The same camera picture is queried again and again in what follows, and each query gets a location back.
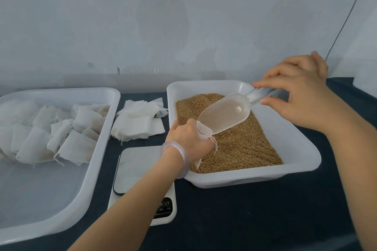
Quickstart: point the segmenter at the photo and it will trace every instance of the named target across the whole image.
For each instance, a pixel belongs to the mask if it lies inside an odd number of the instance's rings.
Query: translucent lavender bangle
[[[184,166],[183,166],[183,169],[182,171],[179,173],[179,175],[177,176],[177,179],[181,179],[183,177],[186,177],[187,173],[189,172],[189,169],[190,169],[190,161],[188,160],[188,158],[186,157],[186,154],[185,154],[185,150],[182,148],[181,145],[179,145],[177,142],[174,142],[174,141],[166,141],[160,148],[160,157],[163,155],[165,149],[167,146],[173,146],[174,148],[176,148],[182,155],[182,158],[183,158],[183,163],[184,163]]]

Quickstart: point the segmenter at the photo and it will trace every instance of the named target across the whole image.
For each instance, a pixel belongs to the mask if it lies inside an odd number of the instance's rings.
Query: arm
[[[377,246],[377,131],[326,86],[328,67],[313,52],[293,56],[266,73],[255,87],[290,92],[289,101],[268,97],[292,123],[324,133],[334,151],[357,236],[364,250]]]
[[[199,139],[196,121],[175,121],[166,141],[179,143],[191,163],[210,152],[214,143]],[[183,168],[180,152],[167,147],[157,163],[71,246],[70,251],[138,250],[168,189]]]

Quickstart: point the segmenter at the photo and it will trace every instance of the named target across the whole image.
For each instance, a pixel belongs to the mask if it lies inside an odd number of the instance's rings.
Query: stack of empty tea bags
[[[147,139],[149,136],[165,133],[161,117],[168,114],[163,99],[147,102],[127,100],[111,129],[111,135],[120,141]]]
[[[89,163],[109,105],[74,105],[72,111],[42,106],[35,100],[0,105],[0,155],[36,164],[64,158]]]

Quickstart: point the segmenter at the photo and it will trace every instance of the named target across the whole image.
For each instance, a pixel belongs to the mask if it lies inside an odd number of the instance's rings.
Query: hand
[[[288,102],[266,97],[261,104],[270,106],[295,125],[326,133],[351,110],[326,86],[327,71],[327,64],[314,51],[311,55],[286,58],[253,86],[289,91]]]
[[[187,120],[185,125],[180,126],[178,120],[174,120],[166,141],[174,141],[181,145],[191,163],[203,158],[215,146],[210,138],[205,141],[199,139],[196,120],[192,118]]]

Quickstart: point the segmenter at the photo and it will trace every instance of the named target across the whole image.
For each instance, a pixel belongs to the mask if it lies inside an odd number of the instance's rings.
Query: brown grain
[[[179,124],[186,124],[190,118],[198,119],[203,110],[223,97],[219,94],[198,94],[178,101],[175,106]],[[213,149],[202,159],[199,169],[192,164],[191,171],[205,174],[283,164],[252,112],[244,122],[214,137],[218,143],[216,154]]]

